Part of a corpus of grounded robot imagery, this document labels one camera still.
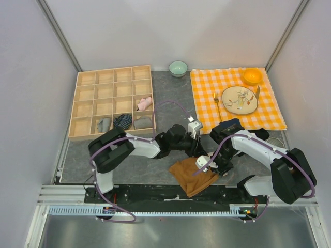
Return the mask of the brown underwear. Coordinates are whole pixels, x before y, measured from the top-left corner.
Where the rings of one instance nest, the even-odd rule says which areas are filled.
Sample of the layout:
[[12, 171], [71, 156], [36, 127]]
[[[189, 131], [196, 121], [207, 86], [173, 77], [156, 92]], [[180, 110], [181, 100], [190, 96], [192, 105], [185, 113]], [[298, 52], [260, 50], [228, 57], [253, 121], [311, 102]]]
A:
[[219, 179], [219, 175], [211, 170], [200, 172], [194, 175], [199, 169], [196, 166], [198, 158], [187, 158], [176, 162], [169, 168], [169, 172], [174, 176], [187, 197], [192, 198]]

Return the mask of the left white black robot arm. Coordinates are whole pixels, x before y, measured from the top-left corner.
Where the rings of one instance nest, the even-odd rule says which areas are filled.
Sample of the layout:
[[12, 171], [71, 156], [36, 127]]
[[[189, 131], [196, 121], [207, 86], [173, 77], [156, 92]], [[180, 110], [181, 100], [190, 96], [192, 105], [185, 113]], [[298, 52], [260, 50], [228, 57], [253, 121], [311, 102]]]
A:
[[134, 136], [123, 128], [116, 127], [91, 141], [88, 151], [95, 170], [96, 198], [102, 203], [109, 203], [113, 199], [113, 171], [128, 156], [161, 159], [172, 150], [184, 151], [187, 156], [194, 158], [207, 156], [197, 134], [201, 127], [197, 121], [189, 124], [189, 130], [174, 124], [167, 132], [162, 132], [155, 138]]

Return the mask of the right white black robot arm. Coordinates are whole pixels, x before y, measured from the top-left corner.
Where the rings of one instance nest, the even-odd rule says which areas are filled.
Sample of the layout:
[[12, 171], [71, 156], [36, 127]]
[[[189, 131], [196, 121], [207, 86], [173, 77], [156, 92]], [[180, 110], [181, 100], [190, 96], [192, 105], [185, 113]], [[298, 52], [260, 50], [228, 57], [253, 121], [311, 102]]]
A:
[[218, 125], [209, 135], [219, 145], [211, 157], [212, 171], [224, 175], [233, 167], [232, 158], [240, 153], [270, 170], [269, 176], [251, 175], [239, 183], [242, 187], [236, 195], [240, 202], [249, 203], [260, 195], [277, 196], [286, 204], [314, 197], [317, 180], [300, 149], [273, 146], [236, 124], [227, 128]]

